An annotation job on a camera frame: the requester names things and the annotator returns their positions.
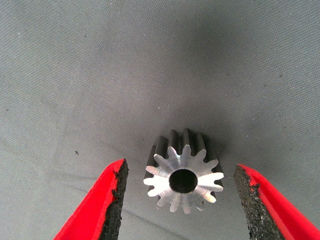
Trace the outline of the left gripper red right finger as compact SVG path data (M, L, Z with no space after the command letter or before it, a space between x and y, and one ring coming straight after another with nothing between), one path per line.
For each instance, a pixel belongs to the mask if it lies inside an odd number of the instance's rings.
M320 238L320 230L257 170L238 164L234 181L251 240Z

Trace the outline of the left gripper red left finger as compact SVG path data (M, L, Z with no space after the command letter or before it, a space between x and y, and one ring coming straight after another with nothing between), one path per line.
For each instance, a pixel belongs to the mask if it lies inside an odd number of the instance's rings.
M124 158L109 164L54 239L117 240L128 173Z

